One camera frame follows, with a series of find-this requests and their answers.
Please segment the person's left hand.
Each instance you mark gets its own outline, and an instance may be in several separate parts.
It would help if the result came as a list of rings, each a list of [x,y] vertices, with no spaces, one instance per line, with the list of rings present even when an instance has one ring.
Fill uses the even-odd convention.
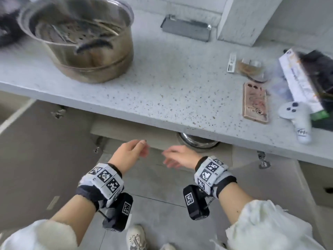
[[[131,149],[131,141],[123,143],[108,161],[108,164],[114,165],[122,175],[129,171],[139,159],[131,155]]]

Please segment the person's right hand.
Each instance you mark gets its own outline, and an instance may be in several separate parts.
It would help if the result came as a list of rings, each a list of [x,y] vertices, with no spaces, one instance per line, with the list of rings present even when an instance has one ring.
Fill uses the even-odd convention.
[[[171,146],[169,148],[179,148],[181,149],[182,153],[180,155],[180,161],[182,164],[182,167],[194,170],[200,161],[202,159],[202,155],[198,154],[197,152],[191,150],[185,145],[179,145],[179,146]]]

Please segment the person's left forearm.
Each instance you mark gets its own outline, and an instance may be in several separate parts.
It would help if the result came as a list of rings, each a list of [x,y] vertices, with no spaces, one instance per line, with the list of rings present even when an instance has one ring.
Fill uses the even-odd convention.
[[[75,195],[51,220],[69,225],[76,235],[76,242],[79,246],[95,213],[96,207],[92,201],[81,195]]]

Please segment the steel bowl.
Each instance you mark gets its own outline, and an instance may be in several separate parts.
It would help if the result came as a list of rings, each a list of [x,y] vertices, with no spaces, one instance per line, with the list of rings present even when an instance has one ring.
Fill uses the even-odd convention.
[[[177,139],[181,144],[197,152],[210,151],[216,148],[220,144],[219,141],[206,139],[185,133],[177,133]]]

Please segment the marker-patterned right wrist band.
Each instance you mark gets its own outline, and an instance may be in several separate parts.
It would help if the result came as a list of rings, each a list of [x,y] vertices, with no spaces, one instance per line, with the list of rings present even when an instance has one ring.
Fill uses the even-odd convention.
[[[228,165],[215,156],[204,156],[195,167],[194,182],[208,196],[218,199],[220,192],[227,185],[237,183],[237,180],[228,171]]]

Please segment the marker-patterned left wrist band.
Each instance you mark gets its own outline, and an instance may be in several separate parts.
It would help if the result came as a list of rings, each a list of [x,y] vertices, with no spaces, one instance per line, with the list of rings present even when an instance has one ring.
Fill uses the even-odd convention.
[[[81,178],[75,194],[91,201],[99,211],[116,201],[123,185],[122,174],[113,164],[98,163]]]

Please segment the rose gold smartphone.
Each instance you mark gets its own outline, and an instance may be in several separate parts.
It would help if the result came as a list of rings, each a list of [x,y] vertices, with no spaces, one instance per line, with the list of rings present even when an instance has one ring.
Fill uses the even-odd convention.
[[[256,83],[244,83],[242,116],[251,121],[268,124],[269,117],[266,89]]]

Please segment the clear bag with brown contents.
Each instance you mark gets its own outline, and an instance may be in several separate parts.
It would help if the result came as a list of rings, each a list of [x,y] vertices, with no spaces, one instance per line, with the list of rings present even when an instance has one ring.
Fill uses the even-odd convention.
[[[261,61],[252,59],[238,59],[236,61],[237,72],[256,83],[265,83],[269,80],[269,74]]]

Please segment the white jacket sleeve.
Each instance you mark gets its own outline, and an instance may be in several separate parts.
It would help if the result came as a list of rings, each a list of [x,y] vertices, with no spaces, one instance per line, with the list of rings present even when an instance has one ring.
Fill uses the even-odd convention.
[[[38,220],[9,236],[0,250],[77,250],[71,226],[52,220]]]
[[[325,250],[312,226],[270,200],[246,204],[226,231],[227,243],[211,239],[214,250]]]

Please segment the small metal tray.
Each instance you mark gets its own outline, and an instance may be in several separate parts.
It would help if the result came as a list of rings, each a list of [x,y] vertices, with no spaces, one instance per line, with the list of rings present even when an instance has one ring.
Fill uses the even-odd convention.
[[[160,28],[166,33],[202,42],[209,42],[212,26],[205,22],[181,19],[176,15],[168,14],[162,21]]]

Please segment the white handheld controller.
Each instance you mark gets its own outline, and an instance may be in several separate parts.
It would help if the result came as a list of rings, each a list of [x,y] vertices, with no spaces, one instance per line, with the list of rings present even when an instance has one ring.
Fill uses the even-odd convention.
[[[310,117],[311,109],[304,102],[286,102],[278,109],[279,117],[290,120],[298,142],[304,145],[312,141],[312,123]]]

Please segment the perforated steel steamer plate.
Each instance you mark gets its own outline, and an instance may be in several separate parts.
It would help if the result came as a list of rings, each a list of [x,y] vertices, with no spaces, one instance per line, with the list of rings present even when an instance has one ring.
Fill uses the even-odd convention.
[[[104,20],[65,20],[56,24],[39,22],[35,36],[44,41],[80,44],[98,38],[118,36],[122,27]]]

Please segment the long white cardboard box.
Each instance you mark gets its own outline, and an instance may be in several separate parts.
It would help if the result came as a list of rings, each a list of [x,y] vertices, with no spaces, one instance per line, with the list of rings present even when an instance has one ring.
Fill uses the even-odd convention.
[[[329,113],[324,108],[299,55],[290,48],[286,49],[278,60],[294,101],[306,103],[310,107],[313,121],[328,118]]]

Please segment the black bag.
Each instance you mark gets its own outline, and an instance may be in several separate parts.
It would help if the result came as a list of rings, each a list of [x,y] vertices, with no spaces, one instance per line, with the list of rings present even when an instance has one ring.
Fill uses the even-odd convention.
[[[323,107],[312,115],[312,125],[333,132],[333,58],[318,50],[299,52],[298,56]]]

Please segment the dark fuzzy object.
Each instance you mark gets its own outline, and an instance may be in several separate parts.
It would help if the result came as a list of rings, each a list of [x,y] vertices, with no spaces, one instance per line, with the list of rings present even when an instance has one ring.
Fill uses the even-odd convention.
[[[30,0],[0,0],[0,48],[18,41],[23,31],[17,22],[20,9]]]

